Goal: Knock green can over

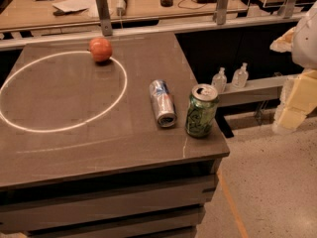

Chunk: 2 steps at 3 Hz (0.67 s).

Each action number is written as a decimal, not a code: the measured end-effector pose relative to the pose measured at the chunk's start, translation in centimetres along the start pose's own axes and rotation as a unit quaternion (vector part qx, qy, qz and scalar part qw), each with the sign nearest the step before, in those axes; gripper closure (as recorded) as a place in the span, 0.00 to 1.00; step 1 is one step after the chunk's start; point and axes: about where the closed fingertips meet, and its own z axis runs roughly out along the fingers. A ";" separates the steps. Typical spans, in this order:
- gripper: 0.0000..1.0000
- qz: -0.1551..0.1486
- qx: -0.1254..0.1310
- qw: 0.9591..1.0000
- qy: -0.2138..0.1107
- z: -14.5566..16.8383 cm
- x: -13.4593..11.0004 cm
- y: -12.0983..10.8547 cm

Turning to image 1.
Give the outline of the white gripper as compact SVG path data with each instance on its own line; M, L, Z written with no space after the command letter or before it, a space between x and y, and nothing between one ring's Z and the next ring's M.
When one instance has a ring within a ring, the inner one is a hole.
M274 40L269 48L278 53L292 53L294 63L304 68L289 76L280 94L272 130L277 134L294 132L317 107L317 2L289 29Z

